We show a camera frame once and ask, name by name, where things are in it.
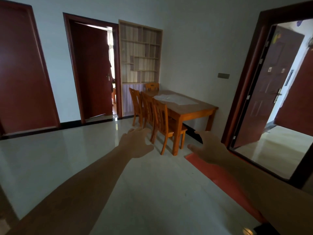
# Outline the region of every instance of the door frame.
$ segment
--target door frame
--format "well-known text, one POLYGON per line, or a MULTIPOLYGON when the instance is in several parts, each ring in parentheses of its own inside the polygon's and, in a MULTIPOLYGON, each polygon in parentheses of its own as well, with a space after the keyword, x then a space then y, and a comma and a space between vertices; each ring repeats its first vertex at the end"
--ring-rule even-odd
MULTIPOLYGON (((55 104, 55 99, 53 96, 53 91, 52 91, 52 87, 51 87, 51 83, 50 83, 50 79, 49 79, 49 74, 48 74, 48 69, 47 69, 47 65, 46 65, 46 61, 44 58, 44 52, 42 50, 42 46, 41 46, 41 41, 39 38, 39 33, 38 33, 38 29, 37 29, 37 24, 36 24, 36 20, 35 20, 35 15, 33 12, 33 7, 31 5, 28 4, 23 4, 23 3, 19 3, 19 2, 14 2, 14 1, 8 1, 8 0, 0 0, 0 5, 4 6, 4 7, 10 7, 13 9, 22 9, 25 10, 30 18, 30 23, 33 27, 33 35, 35 37, 35 41, 37 44, 37 50, 38 50, 38 54, 40 57, 40 61, 41 61, 41 66, 44 72, 44 76, 45 76, 45 82, 46 82, 46 86, 48 87, 48 97, 49 100, 52 103, 52 107, 53 107, 53 114, 54 114, 54 119, 55 119, 55 126, 57 128, 61 127, 61 123, 60 123, 60 119, 59 119, 59 115, 58 115, 58 111, 57 111, 57 106, 55 104)), ((5 131, 3 129, 3 126, 1 124, 0 121, 0 139, 2 137, 2 135, 5 134, 5 131)))
MULTIPOLYGON (((260 12, 221 140, 221 142, 226 145, 227 149, 230 148, 238 123, 245 115, 246 99, 248 95, 251 94, 250 90, 252 89, 254 82, 257 80, 257 77, 255 77, 256 70, 263 54, 271 26, 279 23, 312 19, 312 9, 313 0, 260 12)), ((304 155, 302 161, 299 163, 289 180, 276 175, 235 151, 232 151, 232 153, 296 188, 302 188, 309 176, 313 173, 313 165, 307 163, 313 161, 313 144, 304 155)))
POLYGON ((86 119, 84 117, 84 111, 83 111, 83 102, 82 97, 80 93, 80 85, 79 85, 79 78, 78 78, 78 72, 77 72, 77 66, 75 61, 75 55, 74 55, 74 46, 73 46, 73 40, 72 40, 72 34, 70 31, 70 23, 69 21, 78 21, 80 23, 84 23, 87 25, 95 25, 100 27, 112 27, 113 30, 113 50, 114 50, 114 67, 115 67, 115 90, 116 90, 116 111, 118 117, 122 117, 122 97, 121 97, 121 87, 120 87, 120 69, 119 69, 119 25, 115 23, 110 23, 106 21, 96 20, 92 18, 87 18, 83 16, 77 16, 72 15, 68 13, 63 13, 64 17, 64 23, 65 23, 65 30, 66 30, 66 36, 68 40, 68 47, 69 47, 69 53, 71 56, 72 61, 72 68, 73 68, 73 75, 74 75, 74 81, 75 81, 75 88, 77 93, 77 100, 78 100, 78 106, 80 109, 80 118, 81 123, 85 124, 86 119))

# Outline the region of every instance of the dining table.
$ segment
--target dining table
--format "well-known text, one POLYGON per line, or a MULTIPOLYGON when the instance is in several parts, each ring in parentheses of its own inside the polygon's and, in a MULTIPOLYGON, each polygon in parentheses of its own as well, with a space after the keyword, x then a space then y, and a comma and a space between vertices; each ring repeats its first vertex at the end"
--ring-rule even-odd
POLYGON ((172 154, 177 156, 180 140, 180 132, 182 130, 182 123, 186 120, 198 119, 202 117, 209 116, 206 131, 210 131, 212 128, 215 112, 218 110, 217 106, 211 105, 206 102, 199 101, 197 99, 188 97, 186 95, 171 91, 171 90, 159 90, 159 91, 145 91, 145 93, 151 97, 156 95, 179 95, 189 100, 193 101, 194 104, 188 105, 178 105, 174 102, 160 101, 166 104, 168 116, 176 120, 175 130, 174 130, 174 141, 172 154))

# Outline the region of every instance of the doormat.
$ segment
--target doormat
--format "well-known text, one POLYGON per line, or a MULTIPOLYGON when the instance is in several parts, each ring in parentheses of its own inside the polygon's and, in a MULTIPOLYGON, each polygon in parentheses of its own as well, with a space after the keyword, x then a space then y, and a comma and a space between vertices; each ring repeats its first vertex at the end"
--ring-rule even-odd
POLYGON ((197 154, 189 154, 185 157, 195 168, 201 171, 207 178, 213 181, 222 191, 228 194, 234 201, 243 207, 260 223, 265 223, 267 220, 262 216, 245 196, 239 183, 222 167, 209 164, 198 157, 197 154))

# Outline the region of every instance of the wooden door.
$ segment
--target wooden door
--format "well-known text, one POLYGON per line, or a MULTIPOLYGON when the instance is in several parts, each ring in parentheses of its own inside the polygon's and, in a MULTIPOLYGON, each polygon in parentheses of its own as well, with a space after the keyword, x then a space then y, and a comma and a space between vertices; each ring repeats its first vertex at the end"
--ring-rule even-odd
POLYGON ((60 122, 31 6, 0 0, 1 134, 60 122))
POLYGON ((313 47, 310 47, 275 124, 313 136, 313 47))
POLYGON ((256 86, 233 147, 240 147, 261 138, 274 101, 303 41, 304 35, 276 27, 256 86))
POLYGON ((70 21, 84 118, 112 114, 107 31, 70 21))

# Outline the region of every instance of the hand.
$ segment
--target hand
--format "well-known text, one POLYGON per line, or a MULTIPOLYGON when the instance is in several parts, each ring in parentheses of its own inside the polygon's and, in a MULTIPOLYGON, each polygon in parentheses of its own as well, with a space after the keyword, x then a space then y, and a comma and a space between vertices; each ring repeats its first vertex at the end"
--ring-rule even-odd
POLYGON ((145 137, 148 133, 151 133, 151 130, 148 128, 131 128, 128 133, 123 134, 120 138, 118 148, 130 158, 141 158, 154 150, 152 144, 147 145, 145 142, 145 137))
POLYGON ((198 148, 193 144, 189 144, 187 147, 202 160, 212 164, 220 164, 229 157, 229 151, 214 134, 209 131, 195 131, 195 133, 201 136, 203 147, 198 148))

